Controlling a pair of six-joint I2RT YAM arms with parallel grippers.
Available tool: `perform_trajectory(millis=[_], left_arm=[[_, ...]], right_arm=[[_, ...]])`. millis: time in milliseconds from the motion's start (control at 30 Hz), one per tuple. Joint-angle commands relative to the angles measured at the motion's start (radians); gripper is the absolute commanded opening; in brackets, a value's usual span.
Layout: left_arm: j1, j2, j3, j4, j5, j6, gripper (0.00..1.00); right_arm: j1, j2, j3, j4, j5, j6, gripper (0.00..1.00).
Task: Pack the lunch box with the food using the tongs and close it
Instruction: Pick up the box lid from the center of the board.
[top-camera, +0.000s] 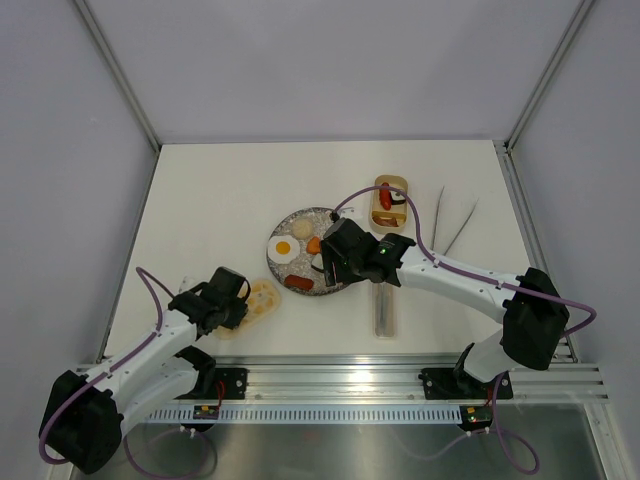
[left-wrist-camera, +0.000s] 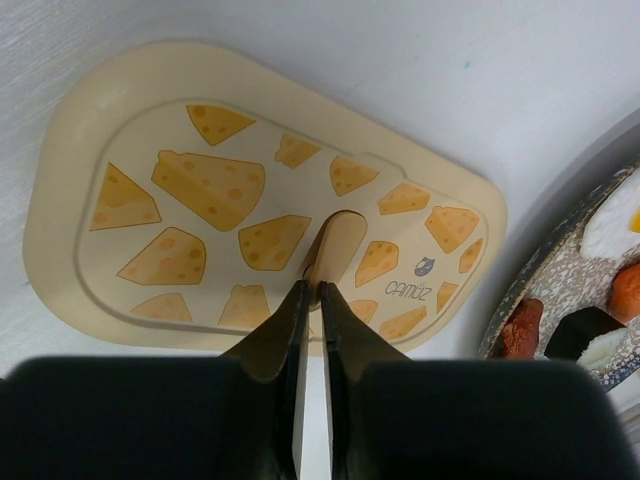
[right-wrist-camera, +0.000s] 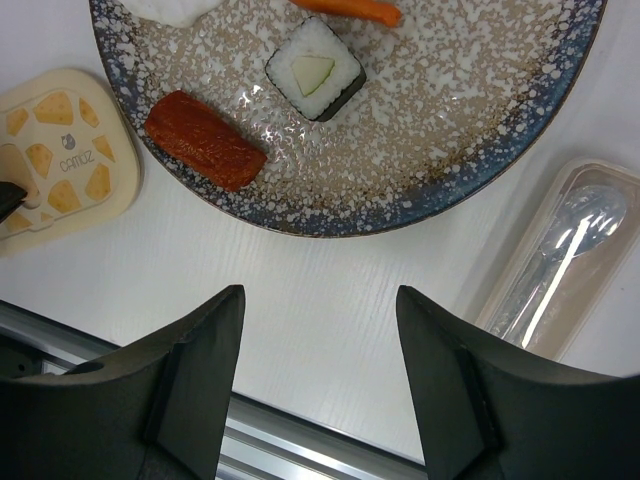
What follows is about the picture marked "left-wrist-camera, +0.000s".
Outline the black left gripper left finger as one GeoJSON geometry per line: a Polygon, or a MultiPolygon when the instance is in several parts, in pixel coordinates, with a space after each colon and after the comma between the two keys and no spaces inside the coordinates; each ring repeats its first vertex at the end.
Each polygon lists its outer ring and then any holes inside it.
{"type": "Polygon", "coordinates": [[[206,357],[41,357],[1,382],[5,479],[295,479],[309,285],[206,357]]]}

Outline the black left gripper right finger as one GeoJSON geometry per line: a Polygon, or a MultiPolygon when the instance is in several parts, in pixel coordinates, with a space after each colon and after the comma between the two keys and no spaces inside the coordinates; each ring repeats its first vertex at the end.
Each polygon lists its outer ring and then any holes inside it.
{"type": "Polygon", "coordinates": [[[412,360],[320,288],[335,479],[624,479],[600,385],[552,361],[412,360]]]}

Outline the beige patterned lunch box lid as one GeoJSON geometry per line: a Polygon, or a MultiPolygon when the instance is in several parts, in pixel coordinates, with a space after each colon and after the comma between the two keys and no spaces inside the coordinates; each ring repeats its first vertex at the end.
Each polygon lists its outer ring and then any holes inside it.
{"type": "Polygon", "coordinates": [[[506,223],[483,178],[240,55],[169,42],[64,96],[23,255],[45,306],[108,342],[223,351],[313,278],[409,351],[506,223]]]}

